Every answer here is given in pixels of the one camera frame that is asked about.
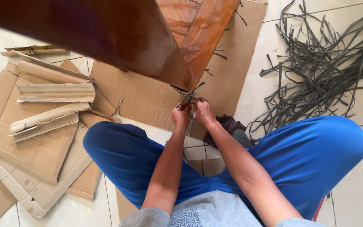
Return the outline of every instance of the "blue pants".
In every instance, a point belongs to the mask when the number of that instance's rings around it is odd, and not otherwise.
[[[92,126],[83,146],[123,195],[141,208],[164,146],[150,140],[137,126],[108,121]],[[363,131],[344,117],[314,117],[270,132],[248,151],[299,213],[310,220],[320,200],[363,158]],[[183,162],[181,175],[176,204],[219,190],[238,194],[256,215],[228,171],[203,177]]]

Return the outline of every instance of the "patterned fabric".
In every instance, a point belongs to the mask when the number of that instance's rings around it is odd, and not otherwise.
[[[183,209],[172,214],[169,227],[203,227],[197,209]]]

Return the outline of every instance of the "varnished wood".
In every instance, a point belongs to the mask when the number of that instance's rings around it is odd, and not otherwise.
[[[175,13],[174,20],[193,14]],[[192,88],[191,73],[155,0],[0,0],[0,27]]]
[[[204,0],[182,45],[184,59],[195,87],[229,22],[239,0]]]
[[[200,4],[189,0],[157,0],[157,2],[170,30],[186,35]]]
[[[180,35],[180,34],[177,34],[176,32],[172,32],[175,40],[176,40],[176,43],[181,46],[181,43],[183,42],[185,36],[184,35]]]

